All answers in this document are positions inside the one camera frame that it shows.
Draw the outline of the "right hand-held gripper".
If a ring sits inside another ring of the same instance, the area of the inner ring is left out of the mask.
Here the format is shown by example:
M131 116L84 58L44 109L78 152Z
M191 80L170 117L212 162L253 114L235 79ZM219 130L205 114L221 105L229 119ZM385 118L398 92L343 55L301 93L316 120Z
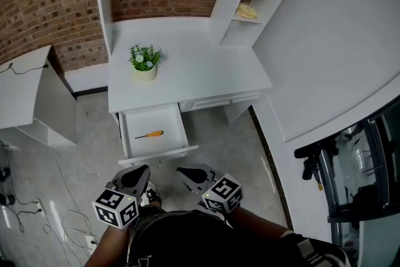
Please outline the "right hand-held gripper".
M243 187L238 180L206 164L178 167L176 172L184 185L211 211L230 213L243 199Z

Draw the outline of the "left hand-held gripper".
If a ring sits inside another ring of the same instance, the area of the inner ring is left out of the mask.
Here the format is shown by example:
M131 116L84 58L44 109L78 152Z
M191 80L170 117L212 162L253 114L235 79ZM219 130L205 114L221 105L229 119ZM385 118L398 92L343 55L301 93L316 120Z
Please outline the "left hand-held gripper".
M118 172L92 202L97 220L118 229L128 227L139 216L150 175L148 165Z

